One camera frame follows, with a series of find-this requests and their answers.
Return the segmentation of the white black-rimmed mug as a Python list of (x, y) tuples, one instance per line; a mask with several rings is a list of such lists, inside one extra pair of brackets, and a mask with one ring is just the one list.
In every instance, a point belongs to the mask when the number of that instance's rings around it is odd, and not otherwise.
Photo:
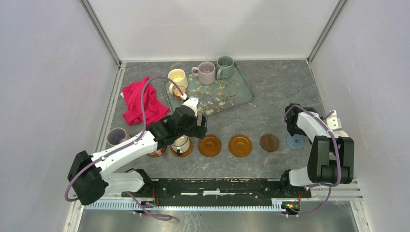
[(188, 136), (183, 135), (176, 139), (173, 144), (170, 145), (171, 152), (177, 157), (183, 157), (187, 155), (190, 148), (190, 139)]

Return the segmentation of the blue round coaster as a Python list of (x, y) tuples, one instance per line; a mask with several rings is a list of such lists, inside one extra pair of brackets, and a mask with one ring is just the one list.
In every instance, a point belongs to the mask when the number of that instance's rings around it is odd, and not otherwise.
[(305, 145), (305, 137), (303, 135), (295, 134), (289, 135), (286, 138), (287, 146), (291, 149), (299, 150), (302, 149)]

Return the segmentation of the wooden coaster one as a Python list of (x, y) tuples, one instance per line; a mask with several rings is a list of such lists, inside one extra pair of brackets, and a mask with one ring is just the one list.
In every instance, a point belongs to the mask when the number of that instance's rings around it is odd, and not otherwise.
[(192, 139), (189, 138), (184, 145), (182, 146), (173, 146), (170, 145), (171, 148), (171, 152), (173, 155), (175, 155), (176, 157), (186, 157), (188, 156), (192, 150), (193, 150), (193, 144), (192, 144)]

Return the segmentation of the wooden coaster two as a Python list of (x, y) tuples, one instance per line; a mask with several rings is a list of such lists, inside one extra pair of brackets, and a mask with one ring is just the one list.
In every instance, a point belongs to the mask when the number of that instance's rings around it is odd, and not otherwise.
[(198, 150), (205, 157), (214, 157), (221, 151), (222, 145), (218, 137), (207, 135), (198, 142)]

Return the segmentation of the dark walnut coaster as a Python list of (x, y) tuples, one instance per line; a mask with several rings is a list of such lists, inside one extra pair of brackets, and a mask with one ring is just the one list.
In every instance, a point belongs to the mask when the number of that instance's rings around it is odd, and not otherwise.
[(273, 134), (264, 134), (260, 138), (260, 146), (267, 152), (274, 152), (279, 148), (279, 140)]

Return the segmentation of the cream mug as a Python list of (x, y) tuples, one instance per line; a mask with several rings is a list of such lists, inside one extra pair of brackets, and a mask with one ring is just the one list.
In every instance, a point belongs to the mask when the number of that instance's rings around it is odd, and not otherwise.
[(169, 92), (171, 94), (174, 93), (174, 89), (176, 88), (176, 86), (184, 87), (185, 89), (187, 89), (188, 80), (187, 80), (185, 72), (182, 69), (173, 69), (173, 70), (171, 70), (168, 73), (168, 78), (175, 82), (175, 85), (172, 82), (170, 82)]

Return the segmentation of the wooden coaster three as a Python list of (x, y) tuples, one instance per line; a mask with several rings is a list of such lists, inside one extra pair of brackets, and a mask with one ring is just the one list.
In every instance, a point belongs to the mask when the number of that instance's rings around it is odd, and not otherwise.
[(149, 157), (151, 157), (151, 158), (157, 158), (157, 157), (159, 157), (159, 156), (161, 156), (162, 154), (165, 153), (166, 148), (167, 148), (167, 147), (165, 146), (165, 147), (163, 147), (162, 149), (159, 149), (159, 150), (156, 150), (156, 151), (154, 151), (154, 152), (148, 153), (147, 156), (149, 156)]

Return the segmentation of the lilac mug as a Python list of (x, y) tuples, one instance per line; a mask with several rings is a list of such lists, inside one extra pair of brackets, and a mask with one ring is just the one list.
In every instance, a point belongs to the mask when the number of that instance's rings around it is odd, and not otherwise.
[(196, 76), (203, 85), (210, 85), (216, 81), (216, 67), (209, 61), (204, 61), (198, 67), (192, 67), (191, 74)]

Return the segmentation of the yellow mug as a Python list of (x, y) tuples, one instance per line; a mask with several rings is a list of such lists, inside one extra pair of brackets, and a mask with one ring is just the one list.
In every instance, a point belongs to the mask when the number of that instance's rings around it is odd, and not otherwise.
[(343, 130), (335, 131), (335, 133), (337, 133), (339, 137), (349, 137), (349, 135)]

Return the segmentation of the wooden coaster five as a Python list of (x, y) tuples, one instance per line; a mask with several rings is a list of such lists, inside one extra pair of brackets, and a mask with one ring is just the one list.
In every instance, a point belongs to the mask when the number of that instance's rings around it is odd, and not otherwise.
[(236, 157), (246, 157), (252, 151), (252, 142), (245, 135), (233, 136), (228, 144), (230, 152)]

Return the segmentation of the green mug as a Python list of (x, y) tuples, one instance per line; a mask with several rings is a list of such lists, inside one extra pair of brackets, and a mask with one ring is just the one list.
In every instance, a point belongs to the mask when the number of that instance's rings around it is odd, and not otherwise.
[(222, 56), (218, 58), (216, 63), (217, 74), (216, 78), (227, 79), (233, 76), (234, 74), (234, 60), (229, 56)]

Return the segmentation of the beige pink-handled mug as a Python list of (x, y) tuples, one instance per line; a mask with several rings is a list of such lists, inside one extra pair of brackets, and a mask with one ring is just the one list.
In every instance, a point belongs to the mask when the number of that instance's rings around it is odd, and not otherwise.
[(125, 131), (124, 128), (113, 128), (109, 131), (106, 140), (109, 145), (116, 146), (130, 138), (131, 136)]

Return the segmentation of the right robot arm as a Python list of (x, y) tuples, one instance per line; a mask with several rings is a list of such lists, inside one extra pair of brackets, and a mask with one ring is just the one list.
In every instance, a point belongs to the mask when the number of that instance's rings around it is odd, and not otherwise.
[(349, 184), (354, 176), (354, 141), (341, 130), (336, 111), (321, 117), (311, 107), (291, 103), (285, 108), (284, 122), (290, 136), (305, 136), (311, 142), (307, 165), (286, 170), (279, 191), (292, 197), (299, 187), (336, 187)]

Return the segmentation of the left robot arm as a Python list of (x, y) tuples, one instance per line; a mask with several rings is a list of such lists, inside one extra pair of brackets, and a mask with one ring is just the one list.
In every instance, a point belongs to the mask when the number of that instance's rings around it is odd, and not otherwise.
[[(110, 149), (91, 155), (86, 151), (77, 153), (68, 172), (65, 200), (79, 200), (82, 205), (89, 205), (108, 194), (135, 192), (140, 197), (148, 196), (152, 184), (142, 174), (116, 171), (138, 157), (173, 144), (181, 136), (203, 139), (207, 133), (207, 115), (202, 115), (200, 125), (197, 121), (194, 111), (183, 105), (172, 115), (151, 123), (138, 135)], [(76, 198), (69, 198), (70, 189), (74, 190)]]

